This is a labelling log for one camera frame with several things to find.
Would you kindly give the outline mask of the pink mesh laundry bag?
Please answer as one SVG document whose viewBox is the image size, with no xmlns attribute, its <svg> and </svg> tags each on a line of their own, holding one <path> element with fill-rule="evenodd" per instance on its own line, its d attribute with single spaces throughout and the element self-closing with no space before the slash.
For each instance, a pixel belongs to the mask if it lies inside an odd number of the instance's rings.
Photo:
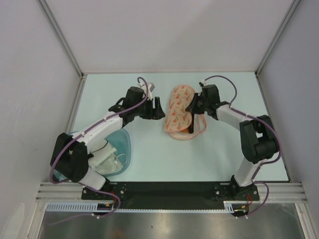
<svg viewBox="0 0 319 239">
<path fill-rule="evenodd" d="M 165 117 L 164 131 L 177 140 L 190 140 L 206 132 L 204 115 L 192 115 L 185 109 L 189 106 L 195 90 L 189 85 L 174 87 Z"/>
</svg>

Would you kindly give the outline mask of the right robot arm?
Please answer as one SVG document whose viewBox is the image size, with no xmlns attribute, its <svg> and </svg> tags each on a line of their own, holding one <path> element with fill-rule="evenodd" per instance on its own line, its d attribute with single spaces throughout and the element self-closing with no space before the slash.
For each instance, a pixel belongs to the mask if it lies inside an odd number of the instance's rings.
<svg viewBox="0 0 319 239">
<path fill-rule="evenodd" d="M 253 180 L 264 164 L 280 151 L 269 116 L 254 117 L 233 108 L 229 102 L 221 101 L 216 85 L 200 84 L 202 91 L 196 93 L 186 108 L 194 115 L 207 113 L 240 132 L 241 150 L 244 156 L 237 172 L 230 179 L 226 196 L 241 200 L 253 191 Z"/>
</svg>

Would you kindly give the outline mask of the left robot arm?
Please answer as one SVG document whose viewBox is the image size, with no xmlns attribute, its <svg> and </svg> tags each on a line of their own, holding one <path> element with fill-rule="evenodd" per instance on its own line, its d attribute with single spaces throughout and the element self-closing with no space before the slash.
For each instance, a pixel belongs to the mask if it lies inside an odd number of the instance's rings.
<svg viewBox="0 0 319 239">
<path fill-rule="evenodd" d="M 136 117 L 145 120 L 164 118 L 159 97 L 152 97 L 153 89 L 152 83 L 130 87 L 126 96 L 120 98 L 96 123 L 74 134 L 60 134 L 50 162 L 50 181 L 53 184 L 57 183 L 53 178 L 53 173 L 57 171 L 66 180 L 93 189 L 93 194 L 99 199 L 107 198 L 110 193 L 109 181 L 89 167 L 89 160 L 94 156 L 91 150 L 97 143 L 122 129 Z"/>
</svg>

